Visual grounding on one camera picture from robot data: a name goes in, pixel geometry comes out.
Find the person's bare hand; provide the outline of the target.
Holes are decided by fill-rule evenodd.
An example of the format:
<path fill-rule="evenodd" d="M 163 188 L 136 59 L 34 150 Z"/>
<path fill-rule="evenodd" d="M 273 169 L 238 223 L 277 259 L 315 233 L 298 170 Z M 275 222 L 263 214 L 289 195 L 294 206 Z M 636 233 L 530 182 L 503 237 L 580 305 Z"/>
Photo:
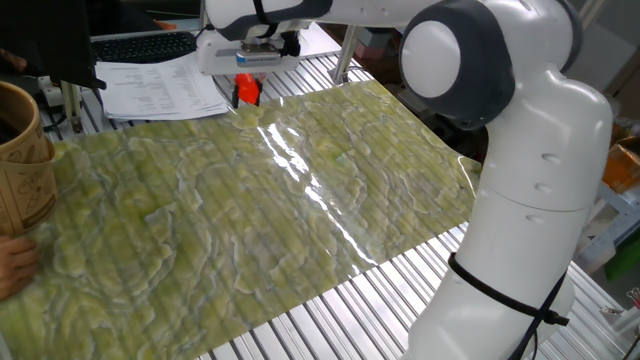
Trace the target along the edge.
<path fill-rule="evenodd" d="M 4 301 L 21 292 L 38 271 L 37 243 L 2 236 L 0 243 L 0 297 Z"/>

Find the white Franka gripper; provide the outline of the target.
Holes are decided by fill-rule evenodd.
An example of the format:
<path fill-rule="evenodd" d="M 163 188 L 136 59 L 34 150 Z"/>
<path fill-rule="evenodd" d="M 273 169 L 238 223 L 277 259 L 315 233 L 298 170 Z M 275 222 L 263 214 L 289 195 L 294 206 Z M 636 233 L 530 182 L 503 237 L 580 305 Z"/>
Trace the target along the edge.
<path fill-rule="evenodd" d="M 284 40 L 276 38 L 229 41 L 217 31 L 205 31 L 197 38 L 197 63 L 202 74 L 212 76 L 294 70 L 300 58 L 282 55 L 284 45 Z M 265 80 L 265 74 L 255 78 L 256 106 L 261 104 Z M 235 85 L 231 98 L 234 109 L 239 108 L 239 101 L 239 87 Z"/>

